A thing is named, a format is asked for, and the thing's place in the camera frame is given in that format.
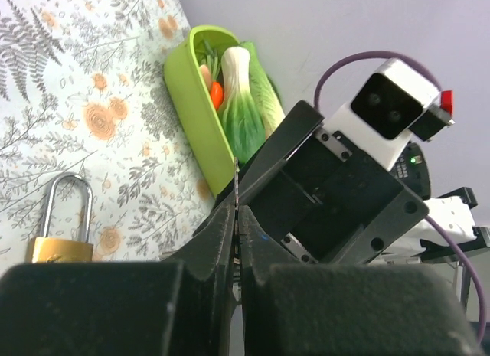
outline orange carrot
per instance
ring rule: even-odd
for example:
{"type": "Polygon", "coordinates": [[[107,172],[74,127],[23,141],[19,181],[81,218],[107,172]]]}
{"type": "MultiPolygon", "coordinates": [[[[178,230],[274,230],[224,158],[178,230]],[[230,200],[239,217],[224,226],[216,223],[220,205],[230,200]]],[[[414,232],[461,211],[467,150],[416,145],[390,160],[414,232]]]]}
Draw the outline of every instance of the orange carrot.
{"type": "Polygon", "coordinates": [[[224,91],[221,84],[218,82],[213,82],[210,91],[211,101],[213,101],[214,108],[218,110],[223,103],[224,91]]]}

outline padlock body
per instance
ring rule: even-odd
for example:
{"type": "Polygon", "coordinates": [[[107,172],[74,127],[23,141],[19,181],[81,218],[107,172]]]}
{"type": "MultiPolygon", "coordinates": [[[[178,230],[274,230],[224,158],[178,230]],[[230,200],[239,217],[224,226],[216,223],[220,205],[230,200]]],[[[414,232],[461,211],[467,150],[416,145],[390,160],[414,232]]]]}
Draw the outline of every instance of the padlock body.
{"type": "Polygon", "coordinates": [[[32,263],[91,262],[93,245],[54,237],[35,237],[27,260],[32,263]]]}

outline brass padlock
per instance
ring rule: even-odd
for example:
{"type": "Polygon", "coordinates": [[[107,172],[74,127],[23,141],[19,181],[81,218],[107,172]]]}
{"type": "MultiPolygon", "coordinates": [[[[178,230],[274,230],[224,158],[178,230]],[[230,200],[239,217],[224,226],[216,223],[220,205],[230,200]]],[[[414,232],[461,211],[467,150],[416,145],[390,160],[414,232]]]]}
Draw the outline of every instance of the brass padlock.
{"type": "Polygon", "coordinates": [[[90,215],[92,214],[93,192],[89,183],[78,174],[64,172],[53,178],[47,186],[46,206],[41,219],[41,232],[39,237],[31,240],[28,247],[27,260],[32,263],[52,262],[90,262],[92,261],[93,245],[89,241],[90,215]],[[48,237],[51,212],[54,205],[56,187],[61,180],[73,178],[83,186],[85,193],[85,209],[81,231],[82,241],[72,241],[48,237]]]}

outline camera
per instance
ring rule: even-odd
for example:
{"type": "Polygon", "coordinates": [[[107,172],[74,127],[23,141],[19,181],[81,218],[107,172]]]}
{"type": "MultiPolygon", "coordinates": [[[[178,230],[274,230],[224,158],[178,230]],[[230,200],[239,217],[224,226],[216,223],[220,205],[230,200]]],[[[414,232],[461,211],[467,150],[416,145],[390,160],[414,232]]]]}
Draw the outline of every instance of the camera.
{"type": "Polygon", "coordinates": [[[439,122],[446,113],[433,109],[439,96],[432,82],[402,60],[390,59],[369,77],[352,102],[325,121],[324,128],[342,132],[390,171],[413,134],[427,140],[449,125],[447,118],[439,122]],[[427,110],[430,117],[421,122],[427,110]],[[433,127],[434,119],[438,129],[433,127]]]}

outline red button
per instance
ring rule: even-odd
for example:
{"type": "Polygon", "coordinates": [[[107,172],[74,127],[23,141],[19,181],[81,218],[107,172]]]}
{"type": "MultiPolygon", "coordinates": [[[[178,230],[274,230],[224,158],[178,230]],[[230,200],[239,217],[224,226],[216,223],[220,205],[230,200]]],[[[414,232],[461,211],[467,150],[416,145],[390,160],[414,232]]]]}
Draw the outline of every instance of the red button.
{"type": "Polygon", "coordinates": [[[441,109],[445,110],[452,117],[452,91],[444,90],[441,92],[441,109]]]}

